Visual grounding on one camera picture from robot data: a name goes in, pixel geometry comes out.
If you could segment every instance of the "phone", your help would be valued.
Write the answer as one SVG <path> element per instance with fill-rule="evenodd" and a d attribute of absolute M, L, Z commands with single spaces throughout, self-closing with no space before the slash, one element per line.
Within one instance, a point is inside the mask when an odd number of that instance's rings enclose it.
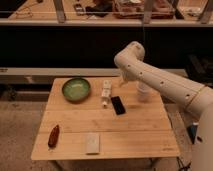
<path fill-rule="evenodd" d="M 80 3 L 74 4 L 73 7 L 74 7 L 77 15 L 85 14 L 84 8 L 82 7 L 82 5 Z"/>

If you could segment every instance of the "floor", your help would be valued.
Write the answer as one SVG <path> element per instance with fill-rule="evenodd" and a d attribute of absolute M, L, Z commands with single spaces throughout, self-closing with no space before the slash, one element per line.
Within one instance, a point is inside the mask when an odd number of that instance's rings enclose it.
<path fill-rule="evenodd" d="M 55 171 L 56 168 L 50 162 L 30 159 L 49 89 L 15 88 L 14 91 L 13 88 L 4 87 L 0 91 L 0 171 Z M 164 102 L 180 147 L 180 159 L 186 165 L 191 160 L 192 145 L 185 126 L 196 118 L 167 99 Z M 151 171 L 145 169 L 150 164 L 149 159 L 60 161 L 60 164 L 65 170 L 72 171 Z M 152 170 L 178 169 L 176 158 L 163 158 Z"/>

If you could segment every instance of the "black smartphone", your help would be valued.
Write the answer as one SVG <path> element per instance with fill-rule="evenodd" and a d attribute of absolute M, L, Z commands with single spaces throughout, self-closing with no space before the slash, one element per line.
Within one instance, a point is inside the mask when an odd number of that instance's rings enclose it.
<path fill-rule="evenodd" d="M 82 7 L 82 5 L 80 3 L 74 4 L 73 7 L 74 7 L 77 15 L 85 14 L 84 8 Z"/>
<path fill-rule="evenodd" d="M 121 115 L 126 112 L 119 96 L 111 97 L 111 101 L 117 115 Z"/>

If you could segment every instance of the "item on shelf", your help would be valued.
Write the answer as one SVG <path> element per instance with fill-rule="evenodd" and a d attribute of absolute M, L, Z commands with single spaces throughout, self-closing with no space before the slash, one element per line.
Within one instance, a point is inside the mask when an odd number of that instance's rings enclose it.
<path fill-rule="evenodd" d="M 115 0 L 115 14 L 118 18 L 141 18 L 144 14 L 145 0 Z M 155 0 L 152 18 L 171 19 L 174 8 L 167 0 Z"/>
<path fill-rule="evenodd" d="M 0 0 L 0 18 L 8 18 L 18 10 L 26 0 Z"/>
<path fill-rule="evenodd" d="M 112 3 L 105 2 L 95 5 L 94 7 L 87 6 L 86 13 L 87 15 L 97 15 L 99 17 L 106 16 L 109 12 L 112 12 Z"/>

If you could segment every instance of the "table leg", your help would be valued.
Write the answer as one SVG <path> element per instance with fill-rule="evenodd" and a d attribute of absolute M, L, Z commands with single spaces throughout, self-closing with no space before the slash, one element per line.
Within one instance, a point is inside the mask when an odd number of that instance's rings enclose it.
<path fill-rule="evenodd" d="M 155 169 L 157 163 L 160 161 L 161 158 L 154 158 L 154 159 L 150 159 L 151 164 L 149 166 L 149 169 Z"/>
<path fill-rule="evenodd" d="M 57 171 L 65 171 L 56 160 L 50 160 L 49 162 L 56 168 Z"/>

